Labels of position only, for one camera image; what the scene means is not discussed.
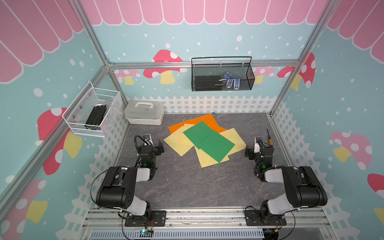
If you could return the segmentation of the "yellow paper sheet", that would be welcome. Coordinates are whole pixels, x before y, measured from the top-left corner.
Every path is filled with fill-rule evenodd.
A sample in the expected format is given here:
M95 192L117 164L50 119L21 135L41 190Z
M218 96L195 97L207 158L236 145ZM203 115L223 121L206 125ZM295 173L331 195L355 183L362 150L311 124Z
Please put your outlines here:
M225 137L227 140L231 141L235 145L229 151L228 156L234 153L237 153L239 151L242 151L246 148L245 142L243 141L243 139L240 137L240 135L237 133L237 131L234 128L221 132L220 135L222 135L223 137Z
M184 134L184 131L190 129L193 126L194 125L191 124L185 124L183 127L179 128L170 136L164 139L165 143L167 143L181 157L194 146L194 144Z
M218 161L213 159L211 156L209 156L203 150L198 149L197 147L195 147L195 150L196 150L196 153L197 153L197 156L198 156L201 168L205 168L205 167L209 167L209 166L213 166L213 165L219 164Z

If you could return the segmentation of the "green paper sheet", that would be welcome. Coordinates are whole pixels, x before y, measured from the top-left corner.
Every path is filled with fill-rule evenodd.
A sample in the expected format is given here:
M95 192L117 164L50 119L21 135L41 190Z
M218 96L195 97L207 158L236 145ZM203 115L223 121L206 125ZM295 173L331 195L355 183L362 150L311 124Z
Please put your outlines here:
M201 143L203 140L213 132L214 130L212 130L206 123L200 122L185 130L183 133L194 144L195 147L201 149Z
M235 146L230 140L215 131L211 131L199 144L198 149L203 150L220 163Z

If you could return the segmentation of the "yellow paper sheet bottom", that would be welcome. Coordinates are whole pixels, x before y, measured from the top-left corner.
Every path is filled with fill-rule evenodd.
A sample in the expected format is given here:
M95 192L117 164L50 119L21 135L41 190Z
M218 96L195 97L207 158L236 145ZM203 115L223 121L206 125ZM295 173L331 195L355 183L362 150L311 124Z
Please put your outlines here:
M198 156L201 168L205 168L205 167L209 167L209 166L213 166L213 165L219 164L218 161L213 159L211 156L209 156L203 150L198 149L197 147L195 147L195 150L196 150L196 153L197 153L197 156Z

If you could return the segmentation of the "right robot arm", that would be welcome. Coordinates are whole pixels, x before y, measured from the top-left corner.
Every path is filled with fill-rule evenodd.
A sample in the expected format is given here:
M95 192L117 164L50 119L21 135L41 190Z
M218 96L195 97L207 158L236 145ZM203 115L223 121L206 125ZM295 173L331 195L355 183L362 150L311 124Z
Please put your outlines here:
M279 183L285 188L284 194L264 201L258 210L245 209L248 226L285 226L285 213L328 203L327 193L311 167L273 166L273 153L271 139L265 144L262 138L256 137L254 147L246 148L245 156L256 164L255 176L261 182Z

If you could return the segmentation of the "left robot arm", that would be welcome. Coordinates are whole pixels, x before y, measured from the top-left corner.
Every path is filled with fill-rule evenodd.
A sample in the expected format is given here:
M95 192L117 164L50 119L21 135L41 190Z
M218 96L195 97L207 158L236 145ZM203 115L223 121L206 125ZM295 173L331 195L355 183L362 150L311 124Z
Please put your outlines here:
M155 145L150 134L134 137L138 158L133 167L110 167L96 195L96 205L119 210L126 227L165 225L166 211L152 211L151 204L135 195L136 183L151 181L156 157L164 153L161 141Z

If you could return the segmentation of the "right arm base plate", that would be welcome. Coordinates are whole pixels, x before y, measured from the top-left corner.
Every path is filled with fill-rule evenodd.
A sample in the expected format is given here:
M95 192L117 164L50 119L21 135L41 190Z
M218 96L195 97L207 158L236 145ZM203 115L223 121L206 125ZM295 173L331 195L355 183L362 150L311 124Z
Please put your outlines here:
M260 210L246 209L244 210L247 226L272 226L272 228L280 228L287 225L286 219L282 215L262 215Z

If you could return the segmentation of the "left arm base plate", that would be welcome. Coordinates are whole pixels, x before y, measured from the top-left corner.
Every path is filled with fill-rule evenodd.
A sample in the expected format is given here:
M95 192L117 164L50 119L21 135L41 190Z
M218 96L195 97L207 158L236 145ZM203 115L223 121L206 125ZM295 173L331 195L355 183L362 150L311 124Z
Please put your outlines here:
M143 216L130 216L127 217L125 227L164 227L166 221L166 211L151 211Z

